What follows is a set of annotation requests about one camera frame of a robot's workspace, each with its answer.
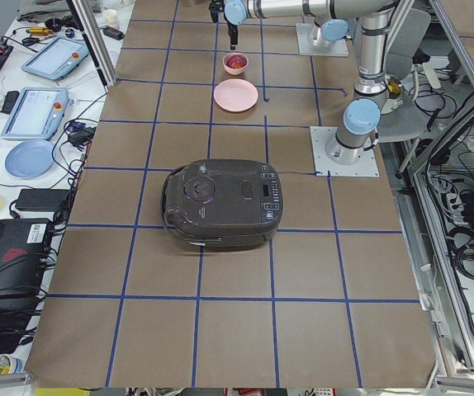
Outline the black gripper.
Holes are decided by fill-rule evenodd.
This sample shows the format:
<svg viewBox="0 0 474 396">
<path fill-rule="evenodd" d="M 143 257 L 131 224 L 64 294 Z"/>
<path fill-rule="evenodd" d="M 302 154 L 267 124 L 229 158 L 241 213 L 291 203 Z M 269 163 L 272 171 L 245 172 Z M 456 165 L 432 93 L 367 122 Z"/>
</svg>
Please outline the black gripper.
<svg viewBox="0 0 474 396">
<path fill-rule="evenodd" d="M 228 35 L 230 37 L 230 49 L 236 50 L 238 45 L 238 27 L 232 24 L 225 12 L 225 2 L 223 0 L 210 0 L 208 10 L 213 23 L 219 22 L 219 16 L 222 15 L 228 28 Z"/>
</svg>

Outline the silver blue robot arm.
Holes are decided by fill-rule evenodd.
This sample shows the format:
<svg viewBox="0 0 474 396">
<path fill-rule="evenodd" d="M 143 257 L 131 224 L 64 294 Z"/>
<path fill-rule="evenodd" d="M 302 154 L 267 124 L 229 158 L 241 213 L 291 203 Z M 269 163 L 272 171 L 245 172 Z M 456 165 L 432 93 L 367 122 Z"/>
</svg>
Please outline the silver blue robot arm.
<svg viewBox="0 0 474 396">
<path fill-rule="evenodd" d="M 299 53 L 345 57 L 348 22 L 358 21 L 358 76 L 353 100 L 344 110 L 343 122 L 315 154 L 323 153 L 338 166 L 353 166 L 371 150 L 367 140 L 377 132 L 388 94 L 385 82 L 387 41 L 398 1 L 210 1 L 213 22 L 224 17 L 230 48 L 238 44 L 238 26 L 248 19 L 308 17 L 314 24 L 296 25 Z"/>
</svg>

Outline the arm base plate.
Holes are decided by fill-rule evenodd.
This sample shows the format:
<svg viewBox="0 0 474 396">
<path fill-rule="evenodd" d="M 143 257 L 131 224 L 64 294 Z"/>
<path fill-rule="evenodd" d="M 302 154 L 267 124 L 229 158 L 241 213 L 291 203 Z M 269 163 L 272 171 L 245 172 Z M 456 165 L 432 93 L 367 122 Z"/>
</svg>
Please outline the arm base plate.
<svg viewBox="0 0 474 396">
<path fill-rule="evenodd" d="M 337 127 L 311 126 L 315 174 L 320 177 L 379 177 L 372 141 L 360 148 L 345 148 L 336 139 Z"/>
<path fill-rule="evenodd" d="M 323 38 L 320 28 L 315 24 L 296 23 L 296 38 L 299 55 L 348 57 L 346 40 L 327 41 Z"/>
</svg>

